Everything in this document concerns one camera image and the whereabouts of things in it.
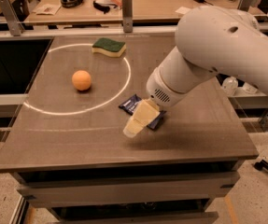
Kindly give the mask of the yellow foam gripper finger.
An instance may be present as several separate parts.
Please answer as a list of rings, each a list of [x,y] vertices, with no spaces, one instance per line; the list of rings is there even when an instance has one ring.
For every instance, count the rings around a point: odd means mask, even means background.
[[[143,99],[134,110],[133,118],[143,126],[147,126],[159,115],[160,108],[151,99]]]
[[[129,118],[127,121],[123,133],[130,138],[135,137],[138,133],[140,133],[148,124],[143,122],[142,120]]]

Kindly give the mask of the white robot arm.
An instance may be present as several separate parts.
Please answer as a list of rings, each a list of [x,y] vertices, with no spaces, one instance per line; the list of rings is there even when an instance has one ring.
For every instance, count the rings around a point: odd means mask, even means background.
[[[194,8],[178,22],[175,47],[148,78],[148,98],[138,103],[123,133],[136,136],[161,109],[218,74],[243,80],[268,96],[268,36],[245,11]]]

